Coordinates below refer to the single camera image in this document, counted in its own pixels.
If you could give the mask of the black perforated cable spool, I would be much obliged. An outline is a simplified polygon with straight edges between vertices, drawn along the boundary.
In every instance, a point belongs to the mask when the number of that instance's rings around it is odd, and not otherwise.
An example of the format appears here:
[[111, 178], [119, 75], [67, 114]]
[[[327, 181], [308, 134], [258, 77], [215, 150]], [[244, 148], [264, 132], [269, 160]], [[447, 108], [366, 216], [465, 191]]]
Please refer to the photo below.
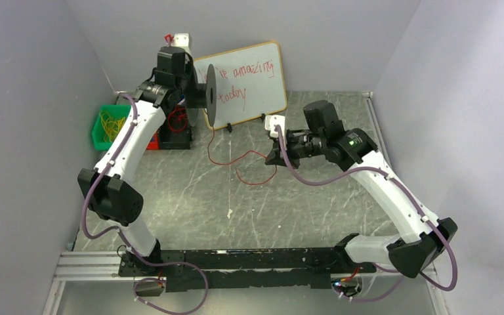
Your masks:
[[197, 70], [188, 82], [184, 92], [184, 100], [188, 123], [194, 127], [198, 121], [199, 110], [206, 111], [206, 120], [212, 127], [217, 114], [217, 81], [215, 67], [210, 64], [207, 68], [205, 83], [198, 82]]

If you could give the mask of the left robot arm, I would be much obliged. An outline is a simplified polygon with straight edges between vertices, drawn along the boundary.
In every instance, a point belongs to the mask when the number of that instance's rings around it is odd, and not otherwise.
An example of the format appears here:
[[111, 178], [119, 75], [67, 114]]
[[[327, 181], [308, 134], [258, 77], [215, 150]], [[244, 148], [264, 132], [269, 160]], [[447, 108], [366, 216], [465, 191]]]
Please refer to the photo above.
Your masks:
[[90, 240], [117, 232], [129, 257], [151, 268], [165, 264], [160, 242], [143, 219], [144, 199], [131, 185], [152, 135], [166, 122], [181, 96], [192, 90], [196, 72], [188, 47], [162, 47], [153, 83], [135, 96], [119, 97], [131, 106], [110, 149], [92, 169], [82, 169], [77, 181], [84, 195], [81, 230]]

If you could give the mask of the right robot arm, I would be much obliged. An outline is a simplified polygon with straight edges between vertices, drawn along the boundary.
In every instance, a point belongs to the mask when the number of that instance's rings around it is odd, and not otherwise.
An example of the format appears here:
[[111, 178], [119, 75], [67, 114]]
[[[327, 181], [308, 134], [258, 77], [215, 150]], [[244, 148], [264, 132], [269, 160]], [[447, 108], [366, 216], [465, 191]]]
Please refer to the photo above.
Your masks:
[[423, 208], [365, 131], [345, 129], [334, 105], [326, 100], [306, 105], [303, 112], [305, 130], [287, 129], [282, 115], [265, 117], [264, 128], [274, 142], [266, 164], [287, 166], [297, 176], [301, 159], [324, 156], [342, 170], [333, 180], [345, 176], [356, 180], [398, 231], [387, 237], [349, 237], [342, 246], [346, 259], [391, 265], [403, 276], [415, 278], [441, 253], [451, 251], [456, 223]]

